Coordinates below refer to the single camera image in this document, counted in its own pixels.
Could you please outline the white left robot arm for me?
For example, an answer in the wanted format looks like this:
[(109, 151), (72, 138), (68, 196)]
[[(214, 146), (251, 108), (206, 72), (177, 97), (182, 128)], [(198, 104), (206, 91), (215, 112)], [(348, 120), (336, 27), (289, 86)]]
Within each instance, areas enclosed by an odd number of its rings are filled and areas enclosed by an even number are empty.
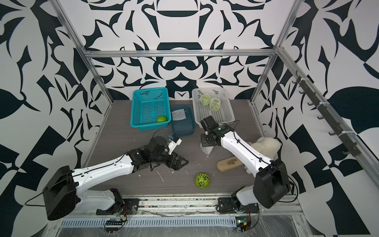
[(58, 169), (42, 192), (47, 219), (58, 220), (75, 210), (95, 209), (100, 215), (126, 212), (127, 206), (118, 189), (95, 191), (92, 188), (161, 164), (180, 170), (189, 163), (174, 151), (181, 143), (176, 135), (168, 139), (157, 136), (151, 138), (148, 145), (130, 150), (116, 159), (86, 168), (64, 166)]

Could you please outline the green custard apple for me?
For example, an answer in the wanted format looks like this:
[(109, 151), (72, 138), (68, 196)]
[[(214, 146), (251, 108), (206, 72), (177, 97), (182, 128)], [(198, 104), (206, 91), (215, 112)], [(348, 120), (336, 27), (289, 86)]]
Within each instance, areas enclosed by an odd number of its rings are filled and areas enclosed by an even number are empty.
[(167, 121), (168, 121), (168, 119), (165, 116), (160, 116), (157, 118), (157, 123), (167, 122)]
[(209, 183), (210, 179), (206, 173), (199, 173), (195, 178), (195, 184), (200, 189), (207, 188)]

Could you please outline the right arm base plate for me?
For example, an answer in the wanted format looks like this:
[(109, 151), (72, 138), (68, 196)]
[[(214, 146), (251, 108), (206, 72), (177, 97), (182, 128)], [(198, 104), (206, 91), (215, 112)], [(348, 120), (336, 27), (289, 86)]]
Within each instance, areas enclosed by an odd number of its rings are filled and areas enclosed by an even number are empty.
[(259, 207), (257, 203), (242, 205), (236, 198), (232, 197), (219, 197), (218, 203), (216, 205), (216, 211), (221, 214), (248, 214), (250, 213), (258, 213)]

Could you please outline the green custard apple front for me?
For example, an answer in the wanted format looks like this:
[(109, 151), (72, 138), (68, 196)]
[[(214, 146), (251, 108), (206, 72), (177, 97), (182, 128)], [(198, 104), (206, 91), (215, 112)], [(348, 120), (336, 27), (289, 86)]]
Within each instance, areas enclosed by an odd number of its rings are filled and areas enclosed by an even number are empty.
[(207, 188), (209, 183), (210, 179), (206, 173), (199, 173), (195, 178), (195, 184), (200, 189)]

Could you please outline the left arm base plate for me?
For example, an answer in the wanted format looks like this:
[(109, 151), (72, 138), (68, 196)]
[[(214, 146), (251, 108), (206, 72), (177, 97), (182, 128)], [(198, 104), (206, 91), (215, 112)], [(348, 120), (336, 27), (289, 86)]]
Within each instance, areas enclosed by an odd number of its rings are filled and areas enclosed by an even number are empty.
[(116, 201), (116, 203), (107, 210), (97, 210), (96, 215), (113, 215), (116, 213), (122, 215), (134, 215), (138, 211), (140, 199), (138, 198), (126, 198), (123, 201)]

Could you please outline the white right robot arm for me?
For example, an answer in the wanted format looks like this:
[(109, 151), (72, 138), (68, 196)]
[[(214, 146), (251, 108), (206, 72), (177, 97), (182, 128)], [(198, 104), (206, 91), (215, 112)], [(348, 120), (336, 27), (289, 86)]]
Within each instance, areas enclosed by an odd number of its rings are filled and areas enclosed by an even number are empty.
[(200, 122), (205, 133), (201, 134), (203, 147), (221, 146), (238, 158), (254, 176), (254, 184), (236, 192), (237, 201), (243, 205), (259, 203), (271, 208), (289, 193), (290, 177), (284, 162), (272, 160), (245, 142), (235, 129), (215, 122), (208, 116)]

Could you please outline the white foam net sleeve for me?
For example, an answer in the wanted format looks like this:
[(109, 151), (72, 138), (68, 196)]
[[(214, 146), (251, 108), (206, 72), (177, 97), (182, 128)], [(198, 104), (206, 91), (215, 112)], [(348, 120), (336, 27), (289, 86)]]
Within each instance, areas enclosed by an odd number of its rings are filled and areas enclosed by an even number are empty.
[(206, 93), (206, 94), (203, 94), (201, 97), (200, 97), (200, 99), (199, 99), (199, 101), (200, 101), (200, 103), (203, 105), (203, 106), (208, 106), (209, 104), (210, 104), (210, 102), (211, 102), (211, 96), (208, 94), (208, 93)]

